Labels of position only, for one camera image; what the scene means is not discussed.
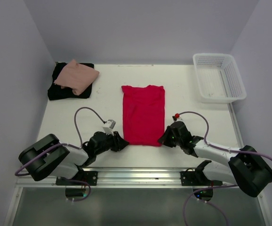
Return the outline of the red t shirt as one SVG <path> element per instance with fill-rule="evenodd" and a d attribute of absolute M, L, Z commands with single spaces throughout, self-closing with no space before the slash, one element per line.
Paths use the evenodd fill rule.
<path fill-rule="evenodd" d="M 165 90 L 163 86 L 122 86 L 123 135 L 131 145 L 159 147 L 165 128 Z"/>

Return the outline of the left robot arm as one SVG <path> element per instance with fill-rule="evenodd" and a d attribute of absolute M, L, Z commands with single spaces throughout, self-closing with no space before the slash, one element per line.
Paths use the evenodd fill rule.
<path fill-rule="evenodd" d="M 116 131 L 112 134 L 98 131 L 81 148 L 60 143 L 54 134 L 49 134 L 19 154 L 22 167 L 15 175 L 30 175 L 34 181 L 55 176 L 78 185 L 83 179 L 83 168 L 92 164 L 98 155 L 109 150 L 119 152 L 128 145 Z"/>

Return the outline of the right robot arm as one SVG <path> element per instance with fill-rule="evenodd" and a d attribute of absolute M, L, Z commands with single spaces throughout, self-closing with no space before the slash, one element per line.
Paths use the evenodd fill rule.
<path fill-rule="evenodd" d="M 167 147 L 180 147 L 187 155 L 203 158 L 194 169 L 181 171 L 184 186 L 220 186 L 224 182 L 237 185 L 250 197 L 272 182 L 272 169 L 256 150 L 248 145 L 237 153 L 220 150 L 214 144 L 206 144 L 203 137 L 193 136 L 182 121 L 167 126 L 158 142 Z"/>

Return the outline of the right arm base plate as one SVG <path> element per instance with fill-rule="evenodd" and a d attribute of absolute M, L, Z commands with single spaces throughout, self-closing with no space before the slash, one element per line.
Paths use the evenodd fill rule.
<path fill-rule="evenodd" d="M 182 186 L 221 186 L 222 181 L 208 179 L 202 171 L 196 169 L 187 169 L 180 171 L 180 180 Z"/>

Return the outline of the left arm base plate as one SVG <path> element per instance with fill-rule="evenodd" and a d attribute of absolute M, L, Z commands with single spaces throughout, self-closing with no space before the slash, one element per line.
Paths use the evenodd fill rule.
<path fill-rule="evenodd" d="M 83 182 L 90 186 L 96 186 L 98 179 L 97 171 L 79 171 L 72 179 L 57 178 L 57 186 L 84 186 Z"/>

